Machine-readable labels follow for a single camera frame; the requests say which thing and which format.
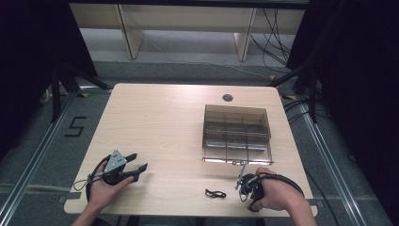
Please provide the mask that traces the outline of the black metal stand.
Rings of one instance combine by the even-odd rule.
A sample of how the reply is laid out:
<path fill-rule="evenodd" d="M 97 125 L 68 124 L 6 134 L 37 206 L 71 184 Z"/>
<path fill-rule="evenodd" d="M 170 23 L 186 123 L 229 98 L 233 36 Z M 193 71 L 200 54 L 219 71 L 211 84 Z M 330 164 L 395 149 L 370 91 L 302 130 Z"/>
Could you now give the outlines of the black metal stand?
<path fill-rule="evenodd" d="M 100 89 L 112 89 L 113 87 L 101 81 L 97 76 L 85 73 L 69 63 L 57 63 L 52 70 L 52 94 L 53 94 L 53 117 L 52 122 L 61 114 L 59 84 L 62 84 L 68 93 L 80 90 L 75 80 L 75 76 L 81 77 Z"/>
<path fill-rule="evenodd" d="M 293 86 L 295 94 L 304 94 L 308 92 L 308 109 L 310 111 L 310 117 L 314 123 L 317 123 L 315 104 L 316 104 L 316 92 L 317 92 L 317 76 L 312 68 L 307 63 L 295 68 L 291 72 L 285 74 L 283 77 L 272 81 L 269 87 L 276 88 L 277 86 L 285 83 L 291 78 L 296 77 L 296 81 Z"/>

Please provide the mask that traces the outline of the smoky transparent acrylic drawer box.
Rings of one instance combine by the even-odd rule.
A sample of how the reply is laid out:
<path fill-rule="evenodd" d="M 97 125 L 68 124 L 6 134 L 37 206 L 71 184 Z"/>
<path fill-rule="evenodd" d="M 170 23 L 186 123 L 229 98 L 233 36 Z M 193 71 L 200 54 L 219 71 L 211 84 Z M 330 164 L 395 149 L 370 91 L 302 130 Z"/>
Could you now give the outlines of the smoky transparent acrylic drawer box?
<path fill-rule="evenodd" d="M 206 105 L 202 147 L 264 152 L 271 139 L 264 108 Z"/>

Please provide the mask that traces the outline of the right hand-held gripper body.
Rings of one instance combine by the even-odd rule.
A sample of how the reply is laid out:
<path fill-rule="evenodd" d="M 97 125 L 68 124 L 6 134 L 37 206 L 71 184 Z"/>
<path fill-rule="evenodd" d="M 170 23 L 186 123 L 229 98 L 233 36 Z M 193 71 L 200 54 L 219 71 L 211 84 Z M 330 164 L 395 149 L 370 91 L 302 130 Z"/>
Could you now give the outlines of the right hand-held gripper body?
<path fill-rule="evenodd" d="M 245 202 L 248 198 L 252 199 L 247 209 L 253 211 L 254 203 L 263 197 L 263 189 L 259 176 L 254 173 L 245 173 L 246 166 L 247 163 L 238 174 L 235 189 L 238 191 L 241 202 Z"/>

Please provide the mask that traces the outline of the metal floor rail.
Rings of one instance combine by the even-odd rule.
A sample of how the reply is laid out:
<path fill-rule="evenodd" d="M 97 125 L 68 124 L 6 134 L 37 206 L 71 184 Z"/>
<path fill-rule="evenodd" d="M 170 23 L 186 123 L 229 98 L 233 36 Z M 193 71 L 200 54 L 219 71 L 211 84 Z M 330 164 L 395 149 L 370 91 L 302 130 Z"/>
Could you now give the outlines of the metal floor rail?
<path fill-rule="evenodd" d="M 44 137 L 40 141 L 24 171 L 17 181 L 17 183 L 10 190 L 8 197 L 0 207 L 0 226 L 8 226 L 17 207 L 19 206 L 24 193 L 26 192 L 32 178 L 36 174 L 44 156 L 47 154 L 61 123 L 64 121 L 65 115 L 70 108 L 70 105 L 76 97 L 76 92 L 71 92 L 66 95 L 65 101 L 61 106 L 59 115 L 50 123 Z"/>
<path fill-rule="evenodd" d="M 304 114 L 304 121 L 306 122 L 313 140 L 317 146 L 319 153 L 325 163 L 328 174 L 331 177 L 333 184 L 339 194 L 343 206 L 348 214 L 353 226 L 367 226 L 365 217 L 359 209 L 358 202 L 353 196 L 347 182 L 343 178 L 334 157 L 332 156 L 330 149 L 322 136 L 322 133 L 318 125 L 311 119 L 309 108 L 306 104 L 300 104 L 300 111 Z"/>

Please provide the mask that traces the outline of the person's left hand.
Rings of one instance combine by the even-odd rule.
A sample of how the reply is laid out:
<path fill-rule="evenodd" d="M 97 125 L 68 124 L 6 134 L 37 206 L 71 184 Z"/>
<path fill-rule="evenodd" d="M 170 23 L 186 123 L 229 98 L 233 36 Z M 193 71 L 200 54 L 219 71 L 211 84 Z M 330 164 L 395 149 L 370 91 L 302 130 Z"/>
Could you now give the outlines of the person's left hand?
<path fill-rule="evenodd" d="M 96 177 L 91 185 L 88 200 L 88 208 L 102 211 L 109 205 L 116 195 L 134 181 L 133 177 L 128 177 L 118 184 L 112 186 L 107 184 L 102 177 Z"/>

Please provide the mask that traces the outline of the transparent acrylic drawer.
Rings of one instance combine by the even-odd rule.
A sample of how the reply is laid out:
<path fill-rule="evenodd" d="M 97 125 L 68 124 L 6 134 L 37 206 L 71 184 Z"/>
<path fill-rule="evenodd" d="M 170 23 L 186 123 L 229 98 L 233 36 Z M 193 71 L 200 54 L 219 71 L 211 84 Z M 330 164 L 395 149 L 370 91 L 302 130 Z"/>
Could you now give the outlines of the transparent acrylic drawer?
<path fill-rule="evenodd" d="M 202 136 L 202 160 L 233 165 L 274 163 L 267 127 L 210 126 Z"/>

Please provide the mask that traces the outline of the light wooden shelf unit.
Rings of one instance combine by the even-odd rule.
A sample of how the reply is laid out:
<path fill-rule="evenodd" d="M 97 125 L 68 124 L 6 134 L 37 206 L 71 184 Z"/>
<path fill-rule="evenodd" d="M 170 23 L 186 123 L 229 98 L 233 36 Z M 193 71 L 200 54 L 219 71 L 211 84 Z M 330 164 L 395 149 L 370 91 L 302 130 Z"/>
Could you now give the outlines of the light wooden shelf unit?
<path fill-rule="evenodd" d="M 276 32 L 294 35 L 303 9 L 220 8 L 71 3 L 81 28 L 118 29 L 127 56 L 137 57 L 146 30 L 228 32 L 234 35 L 238 59 L 247 57 L 249 36 Z"/>

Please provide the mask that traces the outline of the person's right hand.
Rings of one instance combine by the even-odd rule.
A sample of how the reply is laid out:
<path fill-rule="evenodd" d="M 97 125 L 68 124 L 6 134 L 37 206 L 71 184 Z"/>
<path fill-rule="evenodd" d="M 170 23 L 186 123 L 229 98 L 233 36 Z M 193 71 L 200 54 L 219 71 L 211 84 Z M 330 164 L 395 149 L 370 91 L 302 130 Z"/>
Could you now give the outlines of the person's right hand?
<path fill-rule="evenodd" d="M 252 209 L 254 211 L 267 208 L 276 211 L 285 210 L 290 212 L 305 201 L 303 195 L 293 186 L 280 180 L 263 178 L 266 175 L 276 175 L 274 171 L 259 167 L 256 170 L 256 175 L 261 177 L 263 197 L 253 203 Z"/>

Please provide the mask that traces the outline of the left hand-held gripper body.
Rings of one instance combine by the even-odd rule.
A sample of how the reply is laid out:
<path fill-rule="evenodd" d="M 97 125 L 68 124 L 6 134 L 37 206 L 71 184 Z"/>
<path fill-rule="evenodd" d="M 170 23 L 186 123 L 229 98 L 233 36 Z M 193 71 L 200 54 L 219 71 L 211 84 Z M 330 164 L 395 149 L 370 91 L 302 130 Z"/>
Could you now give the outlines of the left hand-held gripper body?
<path fill-rule="evenodd" d="M 124 172 L 126 164 L 125 156 L 123 156 L 118 150 L 115 150 L 110 158 L 107 160 L 107 164 L 104 168 L 103 179 L 111 186 L 117 185 L 126 178 L 129 178 Z"/>

